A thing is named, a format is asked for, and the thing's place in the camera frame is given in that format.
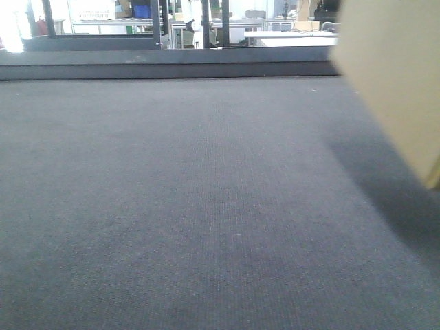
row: cardboard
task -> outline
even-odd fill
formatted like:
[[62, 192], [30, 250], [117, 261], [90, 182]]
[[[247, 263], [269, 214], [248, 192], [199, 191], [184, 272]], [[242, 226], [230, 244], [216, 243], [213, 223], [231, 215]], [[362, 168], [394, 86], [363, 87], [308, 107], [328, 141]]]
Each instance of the cardboard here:
[[131, 17], [131, 8], [130, 8], [130, 1], [129, 0], [119, 0], [120, 9], [116, 10], [116, 18], [117, 19], [124, 19], [127, 17]]
[[439, 12], [440, 1], [345, 0], [331, 55], [428, 188], [440, 188]]

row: gray carpet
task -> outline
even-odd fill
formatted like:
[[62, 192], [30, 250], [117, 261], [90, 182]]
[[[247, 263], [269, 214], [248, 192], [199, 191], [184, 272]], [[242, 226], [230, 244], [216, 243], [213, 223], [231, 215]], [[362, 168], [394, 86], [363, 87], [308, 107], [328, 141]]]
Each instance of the gray carpet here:
[[0, 84], [0, 329], [440, 329], [440, 194], [342, 78]]

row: floor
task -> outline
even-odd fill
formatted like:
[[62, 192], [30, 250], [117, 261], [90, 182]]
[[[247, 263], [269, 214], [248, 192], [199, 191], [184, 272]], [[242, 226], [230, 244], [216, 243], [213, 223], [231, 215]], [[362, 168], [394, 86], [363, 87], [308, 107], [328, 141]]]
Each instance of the floor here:
[[0, 329], [440, 329], [440, 194], [343, 78], [0, 84]]

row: table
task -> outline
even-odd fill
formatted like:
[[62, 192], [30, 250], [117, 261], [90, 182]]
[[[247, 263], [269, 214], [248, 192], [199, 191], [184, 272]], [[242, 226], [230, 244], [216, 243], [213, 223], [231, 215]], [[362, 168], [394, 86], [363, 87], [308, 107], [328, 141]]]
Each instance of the table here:
[[[217, 35], [217, 30], [223, 28], [222, 21], [213, 21], [210, 27]], [[264, 19], [240, 19], [229, 22], [229, 28], [250, 28], [253, 32], [263, 31], [265, 28]], [[180, 45], [183, 47], [183, 31], [186, 30], [186, 24], [183, 21], [173, 21], [170, 23], [170, 43], [173, 49], [177, 48], [177, 31], [180, 31]]]
[[337, 38], [306, 36], [304, 38], [261, 38], [259, 45], [265, 47], [334, 46], [337, 42]]
[[[281, 31], [248, 31], [245, 32], [245, 38], [249, 39], [249, 45], [255, 44], [253, 41], [254, 39], [285, 39], [285, 43], [288, 43], [287, 39], [305, 39], [308, 41], [311, 41], [313, 38], [320, 38], [320, 39], [329, 39], [328, 41], [321, 40], [321, 43], [328, 43], [328, 44], [336, 44], [336, 39], [339, 34], [328, 32], [328, 31], [314, 31], [314, 32], [281, 32]], [[297, 41], [297, 45], [301, 45], [302, 43], [305, 43], [305, 41]]]
[[86, 20], [86, 21], [74, 21], [72, 22], [73, 33], [75, 34], [76, 26], [97, 26], [98, 33], [101, 33], [102, 26], [153, 26], [152, 19], [106, 19], [106, 20]]

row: blue container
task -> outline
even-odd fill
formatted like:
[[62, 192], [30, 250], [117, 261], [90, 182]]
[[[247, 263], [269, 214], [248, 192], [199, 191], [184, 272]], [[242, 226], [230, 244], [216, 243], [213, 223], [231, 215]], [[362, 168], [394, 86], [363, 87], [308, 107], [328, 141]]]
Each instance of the blue container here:
[[150, 19], [150, 7], [148, 5], [135, 5], [133, 7], [133, 17], [136, 17], [137, 19]]

